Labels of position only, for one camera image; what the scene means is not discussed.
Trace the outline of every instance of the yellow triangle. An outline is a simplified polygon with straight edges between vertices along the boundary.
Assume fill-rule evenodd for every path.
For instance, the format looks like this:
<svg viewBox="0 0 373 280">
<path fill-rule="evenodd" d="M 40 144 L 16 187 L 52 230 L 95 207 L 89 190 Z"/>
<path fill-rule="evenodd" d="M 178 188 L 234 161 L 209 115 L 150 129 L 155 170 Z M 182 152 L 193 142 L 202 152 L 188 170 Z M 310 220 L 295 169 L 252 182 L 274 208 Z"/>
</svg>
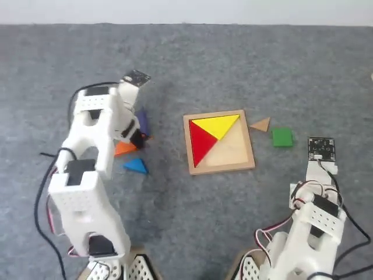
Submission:
<svg viewBox="0 0 373 280">
<path fill-rule="evenodd" d="M 256 130 L 267 132 L 268 125 L 269 125 L 270 118 L 265 118 L 264 120 L 258 121 L 252 125 L 250 125 L 251 128 L 255 128 Z"/>
<path fill-rule="evenodd" d="M 192 122 L 221 140 L 239 117 L 240 115 L 224 115 L 215 118 L 200 118 L 198 120 L 192 120 Z"/>
</svg>

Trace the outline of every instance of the black circuit board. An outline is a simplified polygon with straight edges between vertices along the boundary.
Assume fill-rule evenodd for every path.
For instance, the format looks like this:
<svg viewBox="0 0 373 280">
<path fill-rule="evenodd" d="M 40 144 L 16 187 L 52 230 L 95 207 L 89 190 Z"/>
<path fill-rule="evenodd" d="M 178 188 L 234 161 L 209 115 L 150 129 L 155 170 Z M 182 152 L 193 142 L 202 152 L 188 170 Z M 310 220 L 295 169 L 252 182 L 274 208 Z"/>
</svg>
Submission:
<svg viewBox="0 0 373 280">
<path fill-rule="evenodd" d="M 308 160 L 323 162 L 336 161 L 336 149 L 333 138 L 308 137 Z"/>
<path fill-rule="evenodd" d="M 150 80 L 150 76 L 138 70 L 132 70 L 124 75 L 123 80 L 139 88 Z"/>
</svg>

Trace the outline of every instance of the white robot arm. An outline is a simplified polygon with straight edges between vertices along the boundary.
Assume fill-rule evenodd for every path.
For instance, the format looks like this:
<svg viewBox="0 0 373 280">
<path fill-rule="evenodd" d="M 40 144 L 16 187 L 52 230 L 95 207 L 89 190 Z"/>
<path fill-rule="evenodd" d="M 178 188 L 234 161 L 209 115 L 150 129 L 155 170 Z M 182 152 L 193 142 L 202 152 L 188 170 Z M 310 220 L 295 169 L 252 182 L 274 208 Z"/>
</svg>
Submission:
<svg viewBox="0 0 373 280">
<path fill-rule="evenodd" d="M 256 231 L 256 242 L 266 254 L 265 261 L 259 266 L 247 266 L 243 265 L 243 259 L 236 279 L 306 280 L 310 275 L 312 280 L 328 279 L 321 274 L 333 272 L 346 213 L 341 208 L 342 197 L 326 170 L 337 173 L 333 139 L 309 138 L 306 180 L 290 185 L 292 215 Z M 272 238 L 270 232 L 290 219 L 293 223 L 289 233 L 277 232 Z M 258 241 L 260 233 L 269 240 L 266 248 Z"/>
<path fill-rule="evenodd" d="M 90 261 L 114 261 L 124 267 L 124 279 L 131 242 L 103 181 L 111 178 L 114 140 L 132 142 L 138 149 L 144 146 L 133 105 L 139 88 L 149 79 L 132 71 L 118 86 L 91 87 L 78 93 L 71 129 L 62 144 L 77 160 L 68 150 L 60 151 L 48 188 L 77 254 Z M 79 159 L 92 146 L 98 150 L 97 158 Z"/>
</svg>

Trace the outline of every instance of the wooden frame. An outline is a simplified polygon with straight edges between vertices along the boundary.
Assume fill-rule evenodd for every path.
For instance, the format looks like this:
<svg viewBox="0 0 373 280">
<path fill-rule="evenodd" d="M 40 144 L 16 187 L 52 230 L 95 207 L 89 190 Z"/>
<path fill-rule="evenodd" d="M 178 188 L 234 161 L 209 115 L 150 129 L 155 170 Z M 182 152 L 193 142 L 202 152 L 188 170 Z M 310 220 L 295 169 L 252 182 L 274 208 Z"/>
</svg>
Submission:
<svg viewBox="0 0 373 280">
<path fill-rule="evenodd" d="M 230 115 L 240 115 L 239 121 L 241 123 L 241 132 L 242 137 L 245 143 L 245 152 L 247 155 L 247 162 L 243 163 L 234 163 L 234 164 L 224 164 L 218 166 L 194 166 L 193 163 L 193 152 L 192 152 L 192 141 L 191 141 L 191 132 L 189 130 L 189 121 L 196 120 L 199 118 L 214 118 L 214 117 L 223 117 Z M 252 152 L 252 146 L 249 136 L 249 130 L 247 127 L 246 116 L 244 110 L 236 111 L 222 111 L 215 113 L 205 113 L 205 114 L 193 114 L 184 116 L 184 131 L 185 131 L 185 143 L 186 143 L 186 153 L 188 155 L 188 166 L 189 172 L 191 175 L 204 174 L 204 173 L 214 173 L 214 172 L 223 172 L 230 170 L 242 170 L 242 169 L 252 169 L 255 167 L 254 154 Z"/>
</svg>

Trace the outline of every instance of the tan triangle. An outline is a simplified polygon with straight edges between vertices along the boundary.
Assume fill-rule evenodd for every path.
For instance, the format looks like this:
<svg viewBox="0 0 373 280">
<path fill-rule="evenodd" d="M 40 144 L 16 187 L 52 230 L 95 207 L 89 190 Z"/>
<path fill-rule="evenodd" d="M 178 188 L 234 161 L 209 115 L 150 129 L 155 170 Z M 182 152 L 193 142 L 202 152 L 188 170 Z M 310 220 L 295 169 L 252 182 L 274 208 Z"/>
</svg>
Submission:
<svg viewBox="0 0 373 280">
<path fill-rule="evenodd" d="M 269 126 L 269 118 L 265 118 L 264 120 L 258 121 L 252 125 L 250 125 L 251 128 L 255 128 L 256 130 L 267 132 L 268 126 Z"/>
</svg>

